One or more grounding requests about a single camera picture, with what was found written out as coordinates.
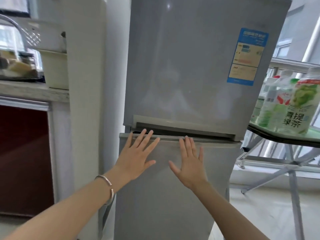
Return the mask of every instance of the silver bangle bracelet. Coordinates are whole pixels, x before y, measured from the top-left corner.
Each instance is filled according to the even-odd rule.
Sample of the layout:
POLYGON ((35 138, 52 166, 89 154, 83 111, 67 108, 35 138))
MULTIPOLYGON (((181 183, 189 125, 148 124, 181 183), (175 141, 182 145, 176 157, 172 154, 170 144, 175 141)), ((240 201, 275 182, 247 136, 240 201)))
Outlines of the silver bangle bracelet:
MULTIPOLYGON (((102 179, 104 179, 104 180, 108 183, 109 186, 112 186, 111 182, 107 179, 107 177, 105 177, 105 176, 103 176, 103 175, 98 175, 97 177, 95 177, 95 179, 96 179, 96 178, 102 178, 102 179)), ((110 199, 105 203, 105 205, 110 205, 110 204, 112 203, 112 200, 113 200, 113 188, 111 188, 110 190, 111 190, 111 197, 110 197, 110 199)))

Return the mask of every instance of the faucet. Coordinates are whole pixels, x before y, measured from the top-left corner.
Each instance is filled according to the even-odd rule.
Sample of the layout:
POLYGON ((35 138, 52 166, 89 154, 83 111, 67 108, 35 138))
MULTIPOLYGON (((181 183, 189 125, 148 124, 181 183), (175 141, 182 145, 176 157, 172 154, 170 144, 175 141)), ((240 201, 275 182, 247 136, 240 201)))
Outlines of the faucet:
POLYGON ((21 38, 22 38, 22 43, 23 43, 23 49, 25 52, 27 52, 27 43, 26 43, 26 39, 23 33, 22 28, 20 27, 19 24, 17 24, 14 20, 12 20, 11 18, 0 14, 0 20, 4 20, 10 24, 12 24, 16 29, 18 29, 19 33, 21 34, 21 38))

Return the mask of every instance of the forearm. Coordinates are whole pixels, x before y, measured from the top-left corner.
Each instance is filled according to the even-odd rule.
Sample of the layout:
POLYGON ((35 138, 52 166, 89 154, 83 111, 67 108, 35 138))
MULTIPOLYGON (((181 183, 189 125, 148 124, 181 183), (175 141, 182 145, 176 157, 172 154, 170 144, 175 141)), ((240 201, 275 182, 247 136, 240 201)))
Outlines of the forearm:
MULTIPOLYGON (((116 168, 105 176, 113 184, 114 193, 128 182, 116 168)), ((104 179, 98 178, 32 218, 5 240, 74 239, 97 210, 110 199, 110 189, 104 179)))
POLYGON ((226 240, 269 240, 209 183, 203 183, 193 191, 214 218, 226 240))

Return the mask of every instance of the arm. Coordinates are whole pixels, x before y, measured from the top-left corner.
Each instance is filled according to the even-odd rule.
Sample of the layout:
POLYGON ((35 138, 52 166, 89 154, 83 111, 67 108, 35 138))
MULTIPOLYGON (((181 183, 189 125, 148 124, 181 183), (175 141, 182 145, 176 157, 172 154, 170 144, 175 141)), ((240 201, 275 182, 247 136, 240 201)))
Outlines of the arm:
MULTIPOLYGON (((143 139, 145 133, 144 129, 132 146, 131 133, 115 166, 104 174, 112 183, 114 193, 155 164, 155 161, 146 162, 146 158, 160 139, 157 138, 145 149, 153 131, 143 139)), ((104 179, 97 178, 69 198, 27 221, 5 240, 74 239, 96 211, 110 199, 110 189, 111 186, 104 179)))
POLYGON ((191 189, 214 218, 226 240, 269 240, 258 228, 223 198, 208 182, 203 166, 203 148, 199 156, 192 138, 180 139, 182 165, 178 169, 169 162, 170 169, 191 189))

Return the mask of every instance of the human hand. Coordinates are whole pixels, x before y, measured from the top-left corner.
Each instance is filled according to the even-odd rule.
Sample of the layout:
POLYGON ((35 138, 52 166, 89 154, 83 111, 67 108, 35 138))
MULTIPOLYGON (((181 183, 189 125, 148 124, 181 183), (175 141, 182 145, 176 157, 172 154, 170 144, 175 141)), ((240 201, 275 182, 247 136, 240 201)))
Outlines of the human hand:
POLYGON ((115 164, 115 168, 122 173, 124 177, 127 177, 128 181, 134 180, 139 177, 148 167, 156 163, 155 160, 146 162, 147 156, 156 147, 160 138, 157 138, 152 142, 146 149, 153 131, 151 130, 147 136, 143 139, 146 134, 146 129, 143 129, 133 145, 131 145, 133 133, 130 133, 127 142, 122 149, 118 160, 115 164))
POLYGON ((203 166, 203 147, 200 147, 200 153, 197 156, 196 145, 192 138, 186 136, 185 143, 183 139, 179 139, 179 143, 182 159, 181 169, 178 169, 172 161, 169 161, 169 166, 183 185, 194 191, 199 184, 208 182, 203 166))

